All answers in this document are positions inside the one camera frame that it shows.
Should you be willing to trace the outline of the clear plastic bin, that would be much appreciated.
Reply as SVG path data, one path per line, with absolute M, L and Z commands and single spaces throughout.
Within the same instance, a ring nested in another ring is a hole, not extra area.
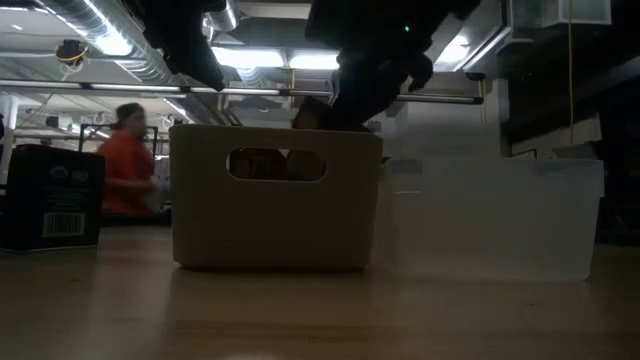
M 376 246 L 403 277 L 582 281 L 604 167 L 585 159 L 392 159 Z

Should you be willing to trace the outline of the small silver ventilation duct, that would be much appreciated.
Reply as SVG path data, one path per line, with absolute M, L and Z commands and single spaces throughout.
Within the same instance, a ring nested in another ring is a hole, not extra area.
M 210 0 L 203 6 L 204 17 L 216 31 L 233 31 L 241 21 L 235 0 Z

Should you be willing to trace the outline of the horizontal metal bar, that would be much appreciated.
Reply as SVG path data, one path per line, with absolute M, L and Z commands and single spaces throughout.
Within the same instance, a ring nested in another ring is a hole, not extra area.
M 215 95 L 246 95 L 263 97 L 330 97 L 331 93 L 325 90 L 304 90 L 288 88 L 237 88 L 230 87 L 221 91 L 216 91 L 208 87 L 198 86 L 170 86 L 170 85 L 132 85 L 132 84 L 112 84 L 112 83 L 89 83 L 89 82 L 66 82 L 66 81 L 40 81 L 40 80 L 18 80 L 0 79 L 0 87 L 12 89 L 29 89 L 40 91 L 45 89 L 62 91 L 102 91 L 134 94 L 150 94 L 154 97 L 178 96 L 187 94 L 215 94 Z M 440 104 L 461 104 L 480 105 L 484 103 L 484 98 L 480 96 L 457 96 L 444 94 L 400 94 L 397 101 L 420 102 L 420 103 L 440 103 Z

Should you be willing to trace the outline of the person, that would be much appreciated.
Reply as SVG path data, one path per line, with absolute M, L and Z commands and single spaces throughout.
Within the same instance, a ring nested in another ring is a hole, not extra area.
M 152 178 L 155 163 L 144 144 L 147 134 L 146 111 L 139 103 L 126 103 L 116 109 L 111 137 L 99 146 L 97 154 L 105 160 L 105 214 L 150 216 L 147 203 L 157 190 Z

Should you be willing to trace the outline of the bright ceiling light panel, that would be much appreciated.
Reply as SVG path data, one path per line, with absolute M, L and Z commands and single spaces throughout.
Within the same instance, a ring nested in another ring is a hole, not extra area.
M 292 68 L 301 70 L 335 70 L 339 68 L 334 52 L 295 51 L 286 55 L 277 49 L 240 49 L 212 47 L 217 61 L 237 69 Z

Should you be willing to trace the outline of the brown cardboard spice box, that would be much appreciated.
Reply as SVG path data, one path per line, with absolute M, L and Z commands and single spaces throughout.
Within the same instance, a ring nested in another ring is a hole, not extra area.
M 328 104 L 306 97 L 292 120 L 298 130 L 340 131 Z M 316 181 L 326 170 L 326 162 L 306 150 L 241 148 L 229 155 L 229 172 L 241 179 Z

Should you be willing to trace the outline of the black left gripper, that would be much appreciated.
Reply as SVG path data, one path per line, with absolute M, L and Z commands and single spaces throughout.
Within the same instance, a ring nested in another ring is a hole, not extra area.
M 122 0 L 173 71 L 221 91 L 224 75 L 202 32 L 203 0 Z

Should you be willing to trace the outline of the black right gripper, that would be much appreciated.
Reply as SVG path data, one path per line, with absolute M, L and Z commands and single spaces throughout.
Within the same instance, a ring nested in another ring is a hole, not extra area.
M 397 99 L 408 78 L 408 91 L 423 88 L 433 76 L 426 55 L 430 44 L 342 44 L 338 68 L 329 81 L 331 97 L 326 129 L 365 131 L 364 123 Z

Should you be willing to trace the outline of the black spice tin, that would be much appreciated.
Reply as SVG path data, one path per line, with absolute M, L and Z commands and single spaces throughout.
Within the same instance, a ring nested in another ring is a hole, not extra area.
M 95 247 L 99 241 L 105 159 L 36 144 L 13 149 L 0 186 L 0 250 Z

